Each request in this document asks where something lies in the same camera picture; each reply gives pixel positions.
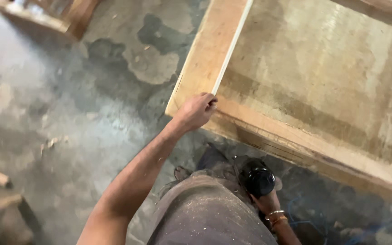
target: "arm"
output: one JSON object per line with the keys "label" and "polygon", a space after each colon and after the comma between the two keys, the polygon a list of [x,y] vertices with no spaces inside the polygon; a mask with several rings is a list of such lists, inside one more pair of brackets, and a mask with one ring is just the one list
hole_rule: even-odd
{"label": "arm", "polygon": [[217,99],[201,93],[187,100],[173,119],[106,188],[93,208],[78,240],[78,245],[125,244],[129,221],[154,185],[160,169],[188,131],[208,122]]}
{"label": "arm", "polygon": [[[270,192],[269,195],[260,197],[259,199],[256,199],[253,195],[251,196],[253,201],[257,204],[258,208],[266,216],[271,212],[281,210],[280,203],[275,190]],[[302,243],[299,241],[299,239],[297,239],[296,234],[288,224],[288,220],[285,218],[284,214],[272,214],[269,218],[272,225],[272,230],[276,233],[278,237],[279,245],[302,245]]]}

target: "gray shirt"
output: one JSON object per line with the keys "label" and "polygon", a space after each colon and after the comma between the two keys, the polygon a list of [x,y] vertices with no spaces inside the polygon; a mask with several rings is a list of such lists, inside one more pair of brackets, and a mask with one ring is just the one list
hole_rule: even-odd
{"label": "gray shirt", "polygon": [[238,183],[199,172],[157,204],[149,245],[277,244]]}

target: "hand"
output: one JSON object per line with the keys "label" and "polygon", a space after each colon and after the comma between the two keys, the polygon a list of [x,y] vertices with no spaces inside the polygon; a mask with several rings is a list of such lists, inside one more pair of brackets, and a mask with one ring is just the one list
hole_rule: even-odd
{"label": "hand", "polygon": [[269,195],[262,196],[259,199],[255,198],[252,194],[250,196],[252,197],[253,201],[257,204],[261,212],[263,212],[263,214],[265,215],[280,210],[280,203],[275,190],[270,192]]}
{"label": "hand", "polygon": [[196,130],[206,124],[217,108],[217,98],[210,93],[200,93],[184,102],[171,123],[183,133]]}

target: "black object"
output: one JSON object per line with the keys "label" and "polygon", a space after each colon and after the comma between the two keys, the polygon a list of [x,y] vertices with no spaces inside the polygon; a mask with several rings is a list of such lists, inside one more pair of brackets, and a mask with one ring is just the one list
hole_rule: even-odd
{"label": "black object", "polygon": [[243,156],[236,158],[241,162],[239,181],[257,199],[268,195],[275,187],[275,175],[261,159]]}

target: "wooden frame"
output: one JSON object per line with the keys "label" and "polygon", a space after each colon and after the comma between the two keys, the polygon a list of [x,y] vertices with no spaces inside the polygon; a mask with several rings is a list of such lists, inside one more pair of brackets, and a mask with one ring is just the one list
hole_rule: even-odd
{"label": "wooden frame", "polygon": [[[211,0],[199,32],[166,108],[174,116],[184,101],[200,92],[216,91],[228,63],[246,6],[251,0]],[[364,0],[392,12],[392,1]],[[366,152],[331,145],[222,96],[204,129],[308,167],[343,184],[392,201],[392,165]]]}
{"label": "wooden frame", "polygon": [[[43,13],[31,12],[27,9],[29,3],[39,6]],[[86,31],[98,3],[99,0],[73,0],[60,14],[57,14],[52,10],[51,3],[46,0],[26,0],[23,6],[10,0],[0,0],[0,12],[57,31],[77,42]]]}

